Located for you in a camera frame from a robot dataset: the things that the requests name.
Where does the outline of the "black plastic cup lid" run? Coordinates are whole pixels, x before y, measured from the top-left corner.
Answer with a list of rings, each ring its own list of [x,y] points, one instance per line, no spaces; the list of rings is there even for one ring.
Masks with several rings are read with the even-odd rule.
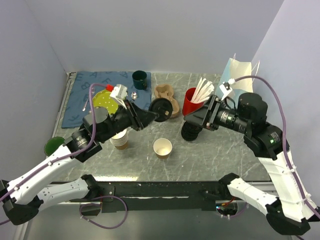
[[[166,98],[157,98],[151,102],[148,110],[158,114],[154,120],[155,122],[165,122],[172,116],[173,105]]]

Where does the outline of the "brown paper cup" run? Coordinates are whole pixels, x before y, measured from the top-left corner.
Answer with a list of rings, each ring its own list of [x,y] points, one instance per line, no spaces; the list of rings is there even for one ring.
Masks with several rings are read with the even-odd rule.
[[[172,143],[166,138],[159,138],[153,144],[153,151],[159,159],[167,159],[171,152],[173,146]]]

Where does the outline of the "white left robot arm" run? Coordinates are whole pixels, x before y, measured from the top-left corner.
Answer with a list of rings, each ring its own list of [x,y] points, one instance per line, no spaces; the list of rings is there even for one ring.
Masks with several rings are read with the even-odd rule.
[[[8,220],[21,225],[40,211],[53,205],[75,199],[94,201],[101,189],[91,174],[65,184],[50,187],[60,173],[85,162],[102,150],[101,144],[116,134],[132,128],[143,130],[160,113],[144,110],[125,100],[114,114],[103,107],[92,108],[82,119],[82,125],[43,162],[15,180],[0,182],[0,201]]]

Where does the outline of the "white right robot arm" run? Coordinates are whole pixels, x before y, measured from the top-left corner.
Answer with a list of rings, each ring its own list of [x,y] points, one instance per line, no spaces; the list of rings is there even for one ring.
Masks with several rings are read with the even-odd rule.
[[[246,146],[266,169],[277,195],[268,194],[229,173],[218,182],[219,195],[244,200],[265,215],[269,225],[285,236],[302,236],[320,220],[319,207],[310,199],[293,164],[283,132],[267,122],[268,105],[256,93],[243,93],[236,109],[228,109],[215,95],[184,120],[201,129],[224,127],[243,134]]]

